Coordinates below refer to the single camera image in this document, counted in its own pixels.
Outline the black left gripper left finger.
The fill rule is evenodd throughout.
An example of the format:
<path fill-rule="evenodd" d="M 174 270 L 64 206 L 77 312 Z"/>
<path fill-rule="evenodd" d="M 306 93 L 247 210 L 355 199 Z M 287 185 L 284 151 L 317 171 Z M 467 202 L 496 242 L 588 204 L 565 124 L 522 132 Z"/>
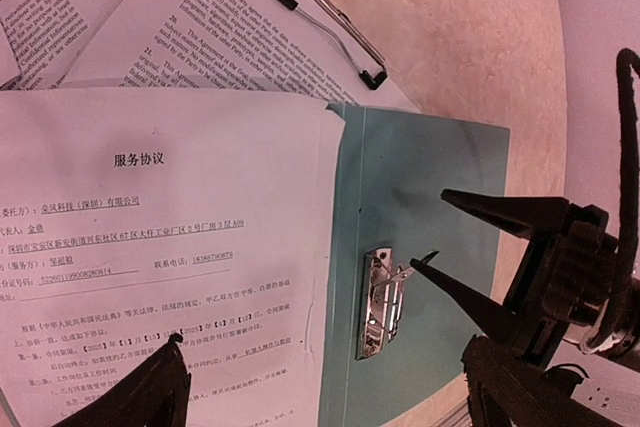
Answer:
<path fill-rule="evenodd" d="M 56 427 L 184 426 L 191 374 L 180 351 L 182 342 L 182 335 L 170 335 L 161 348 L 104 395 Z"/>

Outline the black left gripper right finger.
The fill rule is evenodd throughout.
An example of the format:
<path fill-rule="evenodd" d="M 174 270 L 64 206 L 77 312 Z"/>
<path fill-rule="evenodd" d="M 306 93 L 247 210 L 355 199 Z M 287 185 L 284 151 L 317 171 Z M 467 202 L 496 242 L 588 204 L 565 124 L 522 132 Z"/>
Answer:
<path fill-rule="evenodd" d="M 473 426 L 613 426 L 565 395 L 544 371 L 484 336 L 467 344 L 462 363 Z"/>

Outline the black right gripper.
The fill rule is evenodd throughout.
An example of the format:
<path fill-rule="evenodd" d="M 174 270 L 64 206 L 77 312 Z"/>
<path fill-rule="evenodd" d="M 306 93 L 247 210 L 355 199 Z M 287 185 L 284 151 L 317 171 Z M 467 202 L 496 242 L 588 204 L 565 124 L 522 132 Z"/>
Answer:
<path fill-rule="evenodd" d="M 536 366 L 549 364 L 561 343 L 589 352 L 612 293 L 618 240 L 606 231 L 609 215 L 562 197 L 495 197 L 444 189 L 441 199 L 515 237 L 528 240 L 504 304 L 411 259 L 429 279 L 496 342 Z"/>

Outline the green file folder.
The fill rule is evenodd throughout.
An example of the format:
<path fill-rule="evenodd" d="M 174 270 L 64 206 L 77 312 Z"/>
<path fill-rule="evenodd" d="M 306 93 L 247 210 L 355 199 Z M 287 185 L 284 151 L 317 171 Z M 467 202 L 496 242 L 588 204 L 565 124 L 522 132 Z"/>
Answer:
<path fill-rule="evenodd" d="M 507 128 L 409 112 L 338 105 L 344 120 L 336 171 L 333 238 L 319 422 L 379 426 L 454 380 L 477 328 L 420 274 L 404 284 L 396 337 L 358 356 L 365 256 L 381 247 L 395 266 L 435 254 L 435 267 L 489 294 L 499 231 L 441 199 L 446 189 L 500 196 Z"/>

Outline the white Chinese agreement sheet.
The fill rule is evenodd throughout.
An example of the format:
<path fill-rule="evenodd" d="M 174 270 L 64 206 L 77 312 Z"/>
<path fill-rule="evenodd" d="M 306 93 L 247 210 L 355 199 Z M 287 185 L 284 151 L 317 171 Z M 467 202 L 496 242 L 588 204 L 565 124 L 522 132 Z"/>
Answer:
<path fill-rule="evenodd" d="M 344 129 L 295 94 L 4 92 L 1 392 L 14 421 L 55 424 L 177 333 L 189 425 L 316 425 Z"/>

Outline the white printed top sheet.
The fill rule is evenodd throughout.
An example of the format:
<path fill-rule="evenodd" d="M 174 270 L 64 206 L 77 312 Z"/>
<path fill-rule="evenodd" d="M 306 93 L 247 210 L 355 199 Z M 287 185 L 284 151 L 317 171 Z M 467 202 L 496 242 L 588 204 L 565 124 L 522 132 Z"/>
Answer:
<path fill-rule="evenodd" d="M 313 0 L 300 6 L 379 67 Z M 410 111 L 390 79 L 369 90 L 322 32 L 276 0 L 123 0 L 67 74 L 68 87 L 187 87 L 302 94 Z"/>

